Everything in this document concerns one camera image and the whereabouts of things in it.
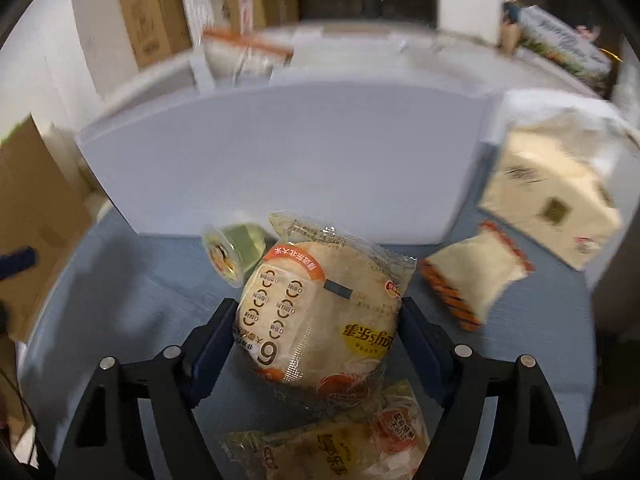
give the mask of round table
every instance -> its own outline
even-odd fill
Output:
[[[494,158],[495,149],[487,146],[466,202],[442,245],[394,249],[423,258],[475,235],[478,224],[486,218],[476,204]],[[482,330],[475,334],[460,330],[433,301],[418,272],[407,295],[456,343],[466,343],[487,357],[502,360],[532,354],[558,400],[579,452],[595,379],[590,294],[580,272],[503,227],[536,271],[507,289]],[[102,357],[113,355],[124,363],[149,359],[168,345],[180,344],[195,326],[206,323],[223,298],[238,298],[239,294],[239,289],[218,277],[197,238],[137,236],[115,209],[92,227],[63,271],[20,368],[26,400],[54,462],[89,377]],[[385,383],[404,378],[412,384],[433,436],[442,410],[423,392],[396,338],[388,355]],[[495,399],[488,399],[465,478],[479,476],[494,414]],[[213,393],[194,415],[218,468],[228,479],[243,478],[243,472],[220,446],[225,433],[269,433],[314,420],[308,409],[286,402],[254,375],[238,348],[232,350]],[[141,416],[156,478],[169,479],[149,402],[141,402]]]

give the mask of orange and white package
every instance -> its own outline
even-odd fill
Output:
[[[353,405],[396,334],[415,259],[290,214],[242,292],[236,340],[272,381]]]
[[[422,276],[470,332],[486,323],[491,306],[510,283],[533,270],[514,241],[489,220],[480,224],[477,236],[447,246],[420,263]]]
[[[224,445],[252,480],[410,480],[429,442],[401,381],[331,420],[271,435],[232,433]]]

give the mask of blue table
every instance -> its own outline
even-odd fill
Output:
[[[465,205],[443,245],[473,236],[486,215],[476,204],[495,153],[487,149]],[[408,295],[428,319],[442,325],[455,342],[487,357],[514,360],[523,353],[537,360],[562,410],[579,452],[594,387],[595,350],[590,294],[581,273],[531,240],[507,228],[536,266],[536,272],[511,285],[494,305],[478,333],[460,330],[435,304],[419,273]],[[398,247],[419,258],[441,246]],[[210,266],[195,238],[139,237],[112,210],[82,240],[63,272],[34,332],[21,368],[26,400],[40,437],[57,461],[66,430],[89,377],[106,355],[121,362],[151,358],[165,346],[181,343],[204,324],[224,297],[238,298]],[[314,420],[303,406],[286,403],[254,376],[234,348],[212,395],[194,411],[203,436],[225,478],[243,478],[229,462],[219,438],[229,431],[279,431]],[[395,339],[385,382],[408,378],[424,412],[430,434],[442,410],[427,397],[402,343]],[[466,478],[478,478],[491,435],[495,401],[488,399]],[[149,402],[141,414],[149,455],[158,480],[168,479]]]

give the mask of metal pin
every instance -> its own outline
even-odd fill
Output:
[[[460,357],[470,357],[473,353],[471,347],[467,345],[457,345],[453,351]]]
[[[168,346],[167,348],[162,350],[162,355],[167,359],[173,359],[174,357],[178,357],[181,351],[182,350],[180,350],[179,346],[176,346],[176,345]]]
[[[102,368],[103,370],[108,370],[109,368],[111,368],[114,364],[116,364],[116,359],[114,359],[111,356],[105,357],[100,361],[100,368]]]
[[[536,360],[529,354],[524,354],[520,357],[520,362],[527,368],[533,368],[536,365]]]

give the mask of black cable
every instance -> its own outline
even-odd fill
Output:
[[[27,464],[30,465],[31,464],[31,459],[33,458],[33,452],[35,451],[35,448],[36,448],[36,432],[38,431],[38,428],[36,427],[36,419],[33,416],[33,412],[31,411],[31,408],[27,404],[27,401],[24,400],[24,397],[20,393],[20,389],[7,376],[5,371],[2,370],[2,367],[0,367],[0,374],[2,375],[2,377],[4,377],[4,380],[9,383],[9,386],[11,386],[11,389],[18,396],[18,400],[20,400],[20,408],[22,410],[22,418],[24,419],[24,424],[22,425],[22,432],[21,433],[24,435],[24,433],[26,433],[26,430],[27,430],[27,416],[26,416],[26,412],[24,411],[25,408],[27,409],[27,412],[29,412],[29,417],[30,417],[30,419],[31,419],[31,421],[33,423],[33,441],[31,442],[31,450],[29,452],[29,459],[27,460]]]

